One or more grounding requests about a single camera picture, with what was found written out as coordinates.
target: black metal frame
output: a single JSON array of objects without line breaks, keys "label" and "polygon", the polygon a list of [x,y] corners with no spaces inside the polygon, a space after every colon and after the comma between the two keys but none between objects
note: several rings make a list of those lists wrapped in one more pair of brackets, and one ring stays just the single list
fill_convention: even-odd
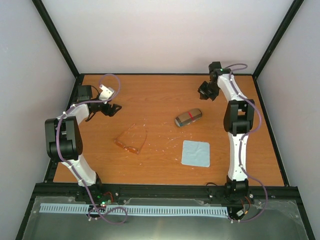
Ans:
[{"label": "black metal frame", "polygon": [[[295,14],[299,10],[299,7],[303,3],[304,0],[294,0],[287,11],[283,21],[281,22],[278,30],[276,31],[273,39],[271,40],[268,48],[266,49],[264,55],[262,56],[258,66],[256,67],[254,73],[251,74],[239,74],[239,75],[249,75],[252,76],[257,95],[261,104],[261,108],[263,111],[264,119],[266,121],[266,125],[269,131],[269,135],[271,138],[271,142],[273,145],[273,149],[275,152],[275,156],[279,165],[279,169],[281,172],[281,176],[283,179],[284,186],[272,187],[267,186],[267,192],[270,199],[280,199],[280,200],[295,200],[298,209],[300,211],[300,215],[306,229],[307,235],[309,239],[315,239],[313,234],[311,225],[309,223],[303,202],[300,197],[300,193],[297,187],[292,187],[289,184],[286,171],[284,169],[283,162],[281,160],[281,156],[279,153],[279,149],[277,147],[277,143],[275,140],[275,136],[272,131],[272,127],[266,112],[266,108],[259,90],[259,86],[257,83],[258,76],[262,72],[264,66],[269,60],[271,54],[274,49],[278,45],[282,36],[284,35],[286,29],[294,18]],[[67,109],[70,107],[71,103],[74,102],[77,96],[77,86],[81,85],[84,80],[85,75],[100,75],[103,73],[79,73],[71,56],[69,55],[66,46],[64,45],[54,23],[52,22],[43,2],[41,0],[32,0],[36,9],[38,10],[42,20],[47,26],[49,32],[51,33],[56,45],[58,46],[61,54],[63,55],[66,63],[68,64],[70,70],[75,76],[75,83],[72,89],[72,93],[67,105]],[[207,73],[118,73],[119,75],[208,75]],[[83,189],[83,187],[79,187],[76,183],[54,183],[53,179],[55,176],[55,172],[57,169],[58,161],[55,159],[51,159],[47,168],[47,172],[44,178],[43,183],[37,183],[34,187],[34,191],[32,193],[31,199],[27,206],[24,218],[22,220],[19,232],[17,234],[16,239],[22,239],[24,231],[27,226],[27,222],[29,219],[29,215],[31,213],[35,198],[38,196],[73,196],[78,201],[86,201],[90,202],[87,196],[87,193]],[[219,197],[210,197],[210,196],[219,196],[221,192],[224,191],[223,186],[193,186],[193,185],[142,185],[142,184],[103,184],[104,189],[108,189],[108,191],[112,192],[114,196],[116,196],[116,201],[119,203],[123,203],[124,200],[128,200],[130,198],[179,198],[179,199],[196,199],[202,200],[204,202],[212,203],[212,204],[221,204],[225,207],[236,207],[238,203],[228,203],[223,198]],[[254,186],[249,187],[249,191],[254,195],[255,199],[264,199],[264,191],[262,187]]]}]

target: transparent plastic sheet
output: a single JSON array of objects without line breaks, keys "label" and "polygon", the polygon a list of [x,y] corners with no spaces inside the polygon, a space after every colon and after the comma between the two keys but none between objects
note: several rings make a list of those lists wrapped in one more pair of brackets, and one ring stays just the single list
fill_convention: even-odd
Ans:
[{"label": "transparent plastic sheet", "polygon": [[[147,217],[129,216],[123,225],[115,226],[102,220],[88,221],[85,214],[38,213],[40,203],[75,203],[73,197],[38,197],[35,200],[25,240],[307,240],[296,203],[292,200],[272,200],[266,211],[248,223],[230,223],[228,219],[215,217]],[[151,206],[219,206],[190,199],[132,198],[124,205]],[[257,200],[251,205],[244,219],[256,215],[264,205]],[[121,216],[108,216],[111,221],[121,221]]]}]

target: eyeglasses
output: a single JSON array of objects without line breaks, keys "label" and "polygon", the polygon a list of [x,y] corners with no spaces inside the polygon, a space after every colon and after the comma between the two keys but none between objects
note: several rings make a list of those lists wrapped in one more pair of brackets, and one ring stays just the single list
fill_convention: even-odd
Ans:
[{"label": "eyeglasses", "polygon": [[117,136],[115,139],[114,139],[114,143],[116,145],[118,145],[120,148],[123,148],[125,150],[127,150],[128,152],[131,152],[131,153],[134,153],[134,154],[139,154],[142,147],[145,145],[145,142],[147,140],[147,135],[148,135],[148,131],[145,130],[145,139],[144,139],[144,142],[142,144],[142,146],[140,148],[136,148],[136,147],[133,147],[133,146],[127,146],[126,144],[124,144],[122,141],[120,141],[118,138],[120,138],[123,134],[125,134],[126,132],[128,132],[133,126],[135,126],[136,124],[134,123],[131,127],[129,127],[127,130],[125,130],[124,132],[122,132],[119,136]]}]

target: brown wood surface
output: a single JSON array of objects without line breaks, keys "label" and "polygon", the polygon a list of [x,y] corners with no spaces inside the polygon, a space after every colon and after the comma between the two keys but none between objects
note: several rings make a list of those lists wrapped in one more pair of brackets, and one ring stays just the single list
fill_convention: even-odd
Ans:
[{"label": "brown wood surface", "polygon": [[[86,75],[83,85],[98,87],[100,75]],[[226,182],[230,164],[230,144],[223,127],[227,100],[222,92],[212,102],[200,100],[197,93],[208,76],[199,75],[119,75],[121,91],[112,103],[122,109],[113,117],[97,113],[79,128],[83,154],[103,183],[204,185]],[[236,76],[241,91],[254,99],[261,110],[251,76]],[[118,89],[112,77],[103,80],[106,86]],[[197,122],[177,127],[174,119],[193,108],[203,116]],[[258,115],[254,114],[255,128]],[[133,147],[140,147],[147,130],[146,143],[139,155],[127,152],[114,139],[132,124],[135,126],[121,137]],[[210,143],[210,167],[181,164],[184,140]],[[247,171],[267,186],[283,186],[283,180],[263,119],[261,129],[249,136]],[[59,163],[54,182],[76,182],[70,171]],[[249,180],[250,185],[259,185]]]}]

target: wooden table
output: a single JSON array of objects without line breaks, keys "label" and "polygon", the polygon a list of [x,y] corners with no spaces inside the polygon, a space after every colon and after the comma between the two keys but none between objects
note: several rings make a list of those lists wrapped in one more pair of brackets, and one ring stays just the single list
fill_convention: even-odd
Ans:
[{"label": "wooden table", "polygon": [[[86,75],[83,85],[98,87],[100,75]],[[227,100],[220,91],[211,100],[200,100],[197,92],[207,75],[119,75],[121,91],[112,103],[122,109],[113,117],[97,113],[79,126],[83,154],[103,183],[223,185],[230,164],[230,144],[223,119]],[[261,111],[251,76],[236,76],[241,91],[254,99]],[[103,83],[118,89],[117,81],[106,77]],[[193,108],[201,109],[202,118],[190,125],[177,127],[174,119]],[[254,114],[255,128],[258,115]],[[114,139],[135,124],[123,140],[139,147],[148,131],[146,143],[139,155],[127,152]],[[210,167],[182,165],[184,140],[210,143]],[[283,186],[283,180],[265,121],[261,129],[249,136],[247,171],[266,186]],[[54,182],[76,182],[70,171],[59,163]],[[251,186],[259,183],[249,180]]]}]

